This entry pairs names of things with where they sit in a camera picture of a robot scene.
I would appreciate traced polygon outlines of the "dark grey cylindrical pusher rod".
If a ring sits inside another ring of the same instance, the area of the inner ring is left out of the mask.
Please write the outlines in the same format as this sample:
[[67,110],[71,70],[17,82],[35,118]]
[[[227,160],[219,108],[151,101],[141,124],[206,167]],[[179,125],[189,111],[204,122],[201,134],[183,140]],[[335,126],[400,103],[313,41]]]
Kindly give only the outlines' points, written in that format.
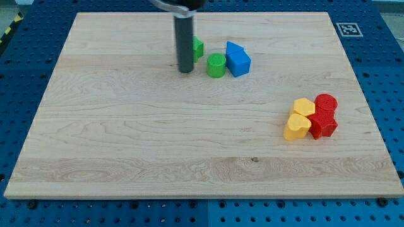
[[194,69],[193,60],[193,17],[174,17],[175,45],[178,70],[190,73]]

